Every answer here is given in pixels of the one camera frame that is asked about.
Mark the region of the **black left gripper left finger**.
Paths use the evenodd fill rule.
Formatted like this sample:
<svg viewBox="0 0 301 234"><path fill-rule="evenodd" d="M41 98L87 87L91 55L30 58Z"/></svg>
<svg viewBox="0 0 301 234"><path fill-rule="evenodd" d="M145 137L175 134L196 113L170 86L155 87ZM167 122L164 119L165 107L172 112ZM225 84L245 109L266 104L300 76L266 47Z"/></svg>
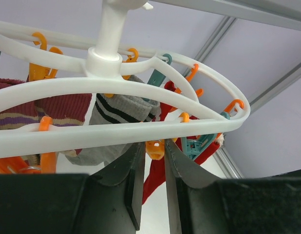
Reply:
<svg viewBox="0 0 301 234"><path fill-rule="evenodd" d="M145 144L139 142L90 176L87 233L134 234L140 229L144 171Z"/></svg>

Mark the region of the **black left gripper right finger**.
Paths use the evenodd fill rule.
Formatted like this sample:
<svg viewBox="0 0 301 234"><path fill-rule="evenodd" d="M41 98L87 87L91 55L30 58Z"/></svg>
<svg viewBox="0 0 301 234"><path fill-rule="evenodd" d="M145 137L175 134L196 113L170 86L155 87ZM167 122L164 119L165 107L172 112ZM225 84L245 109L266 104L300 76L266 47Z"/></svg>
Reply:
<svg viewBox="0 0 301 234"><path fill-rule="evenodd" d="M223 180L184 155L172 140L166 140L165 153L170 233L228 233L220 191Z"/></svg>

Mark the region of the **red sock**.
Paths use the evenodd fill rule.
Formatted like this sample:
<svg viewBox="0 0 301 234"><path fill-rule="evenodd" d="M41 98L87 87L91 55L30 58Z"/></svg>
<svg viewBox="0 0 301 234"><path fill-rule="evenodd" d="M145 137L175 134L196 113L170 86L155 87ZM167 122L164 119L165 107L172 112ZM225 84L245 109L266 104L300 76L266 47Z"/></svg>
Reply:
<svg viewBox="0 0 301 234"><path fill-rule="evenodd" d="M168 81L165 84L164 88L170 91L176 90L176 88L174 87L174 83L172 81ZM161 107L160 121L164 121L166 116L168 115L168 111L171 109L171 106L164 103L160 103L160 107ZM194 161L198 165L203 164L220 147L222 147L223 143L224 143L224 136L223 134L221 134ZM180 150L182 149L180 139L177 139L176 145L179 147ZM144 182L142 205L145 204L145 202L151 196L151 194L165 181L166 181L165 159L162 158L160 160L152 160L150 164L149 175Z"/></svg>

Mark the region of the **orange clothes peg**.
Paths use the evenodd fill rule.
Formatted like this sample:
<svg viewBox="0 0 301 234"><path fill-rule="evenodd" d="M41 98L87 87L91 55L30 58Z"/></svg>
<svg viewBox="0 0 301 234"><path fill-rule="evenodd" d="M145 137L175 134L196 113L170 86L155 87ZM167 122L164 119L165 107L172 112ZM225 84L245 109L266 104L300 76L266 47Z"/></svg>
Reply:
<svg viewBox="0 0 301 234"><path fill-rule="evenodd" d="M146 153L152 160L161 160L165 154L165 141L163 139L146 141Z"/></svg>

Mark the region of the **white round clip hanger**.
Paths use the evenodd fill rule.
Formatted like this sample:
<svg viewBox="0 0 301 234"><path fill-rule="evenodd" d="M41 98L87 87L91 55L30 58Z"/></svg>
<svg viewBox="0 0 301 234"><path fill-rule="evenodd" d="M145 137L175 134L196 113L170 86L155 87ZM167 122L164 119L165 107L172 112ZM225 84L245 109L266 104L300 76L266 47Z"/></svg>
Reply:
<svg viewBox="0 0 301 234"><path fill-rule="evenodd" d="M61 152L98 146L118 145L173 137L230 132L238 129L250 115L244 94L228 79L204 64L199 72L213 79L234 98L244 102L237 114L226 119L200 104L189 82L162 60L162 51L139 49L142 62L124 63L126 50L120 38L128 11L151 9L145 0L105 0L102 2L97 41L52 31L43 34L52 45L86 49L86 59L40 50L24 44L33 27L0 21L0 51L26 62L57 70L80 73L79 78L54 78L32 81L0 89L0 112L33 100L59 95L110 93L157 100L195 116L182 123L123 123L94 126L51 126L40 132L37 124L15 130L0 130L0 158L37 153Z"/></svg>

